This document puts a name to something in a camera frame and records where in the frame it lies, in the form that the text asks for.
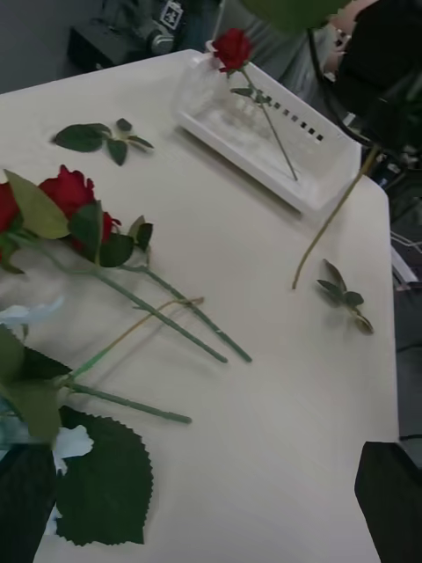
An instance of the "gray floor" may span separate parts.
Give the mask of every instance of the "gray floor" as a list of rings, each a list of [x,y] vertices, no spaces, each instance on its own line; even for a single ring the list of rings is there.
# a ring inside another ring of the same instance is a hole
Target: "gray floor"
[[[69,27],[101,0],[0,0],[0,93],[77,73],[66,60]]]

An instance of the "white tray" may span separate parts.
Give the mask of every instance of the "white tray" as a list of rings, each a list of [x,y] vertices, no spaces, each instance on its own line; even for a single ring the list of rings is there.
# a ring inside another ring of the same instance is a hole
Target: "white tray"
[[[360,168],[359,144],[249,64],[252,82],[272,98],[268,113],[294,165],[295,181],[262,109],[230,91],[247,86],[244,77],[236,73],[228,79],[218,66],[212,54],[198,53],[188,63],[173,105],[178,123],[303,214],[327,216]]]

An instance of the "rose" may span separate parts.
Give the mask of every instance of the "rose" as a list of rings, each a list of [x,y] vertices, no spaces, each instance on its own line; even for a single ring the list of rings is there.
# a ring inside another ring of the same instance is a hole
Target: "rose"
[[[8,183],[0,184],[0,232],[9,229],[18,213],[19,207],[15,202],[11,187]]]
[[[252,45],[242,29],[229,29],[214,41],[214,56],[220,59],[224,67],[220,72],[240,70],[251,56]]]
[[[68,219],[84,205],[95,201],[92,180],[88,178],[85,183],[84,175],[80,171],[69,172],[64,165],[60,167],[58,177],[46,179],[40,184],[40,189],[48,195]],[[104,212],[102,242],[108,240],[114,224],[120,224],[120,221],[113,219],[107,212]]]

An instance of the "loose leaf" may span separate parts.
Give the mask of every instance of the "loose leaf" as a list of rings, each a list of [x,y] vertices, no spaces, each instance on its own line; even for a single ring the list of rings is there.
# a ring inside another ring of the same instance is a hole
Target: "loose leaf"
[[[129,123],[123,118],[116,121],[116,127],[119,131],[122,131],[123,133],[128,133],[129,131],[132,131],[132,123]]]
[[[125,163],[127,157],[127,145],[124,141],[118,141],[116,139],[107,139],[107,148],[113,161],[122,166]]]
[[[57,492],[58,535],[75,545],[143,544],[153,477],[141,437],[115,420],[68,407],[62,421],[66,428],[85,426],[94,446],[66,460]]]
[[[151,143],[145,141],[145,139],[142,139],[137,135],[130,135],[127,138],[127,140],[130,142],[130,144],[132,144],[137,149],[141,149],[141,150],[154,149],[154,146]]]
[[[324,264],[325,264],[325,267],[327,268],[328,273],[330,274],[332,280],[334,281],[334,283],[336,285],[338,285],[343,292],[347,291],[347,286],[346,286],[346,283],[343,279],[343,276],[337,270],[337,268],[334,266],[334,264],[331,264],[326,259],[324,259]]]
[[[57,360],[53,360],[53,358],[49,358],[37,350],[26,347],[19,379],[21,381],[32,381],[33,379],[49,380],[65,376],[70,371],[70,368]]]
[[[136,243],[144,252],[146,252],[149,247],[149,241],[151,240],[153,230],[154,225],[152,223],[144,223],[139,226],[136,234]]]
[[[16,381],[25,359],[25,347],[11,330],[0,325],[0,390]]]
[[[61,426],[57,390],[47,381],[18,381],[2,388],[2,394],[27,424],[29,434],[51,443]]]
[[[93,152],[103,144],[104,127],[100,123],[70,125],[60,131],[53,141],[64,149]]]
[[[356,307],[363,304],[362,295],[360,293],[356,293],[356,291],[346,291],[344,299],[345,305],[351,309],[356,309]]]
[[[11,191],[24,217],[24,226],[41,238],[69,235],[68,219],[62,210],[29,180],[5,170]]]
[[[145,223],[145,217],[143,215],[141,215],[140,217],[138,217],[136,219],[136,221],[134,221],[131,225],[130,225],[130,229],[129,229],[129,233],[127,234],[129,237],[132,237],[132,239],[136,242],[136,236],[138,234],[138,230],[140,228],[141,225],[143,225]]]
[[[326,280],[317,280],[317,282],[328,291],[335,303],[341,304],[344,302],[343,293],[337,285]]]
[[[6,233],[0,235],[0,260],[3,270],[9,274],[23,274],[24,272],[11,264],[12,255],[19,250],[19,246],[10,240]]]
[[[88,127],[91,127],[98,131],[105,139],[112,135],[112,130],[107,127],[107,125],[103,125],[103,123],[88,123]]]
[[[94,201],[79,208],[70,218],[70,234],[90,252],[97,252],[101,244],[102,217],[101,203]]]
[[[367,320],[367,318],[364,317],[363,315],[359,314],[357,317],[355,317],[354,322],[355,322],[356,326],[359,328],[359,330],[362,331],[363,333],[365,333],[365,334],[373,334],[374,333],[374,327]]]
[[[230,88],[230,91],[239,96],[245,96],[246,98],[250,98],[253,94],[252,88]]]

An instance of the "white table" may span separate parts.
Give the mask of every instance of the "white table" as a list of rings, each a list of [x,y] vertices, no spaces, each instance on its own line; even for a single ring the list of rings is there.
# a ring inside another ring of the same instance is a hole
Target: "white table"
[[[365,441],[397,438],[397,395],[386,197],[368,179],[289,287],[315,225],[179,130],[169,110],[188,52],[45,84],[0,98],[0,164],[34,181],[58,166],[96,183],[103,208],[129,225],[155,223],[158,273],[252,356],[246,364],[187,312],[177,320],[228,356],[223,365],[152,321],[86,377],[103,390],[193,417],[190,427],[96,399],[142,435],[155,488],[146,545],[75,547],[42,541],[36,563],[371,563],[378,560],[353,484]],[[76,122],[125,117],[156,145],[119,168],[104,152],[49,144]],[[366,298],[373,336],[359,333],[315,290],[321,258]],[[3,278],[2,303],[67,303],[30,344],[73,367],[139,313],[99,282],[69,278],[22,254],[29,280]],[[166,296],[118,276],[154,303]]]

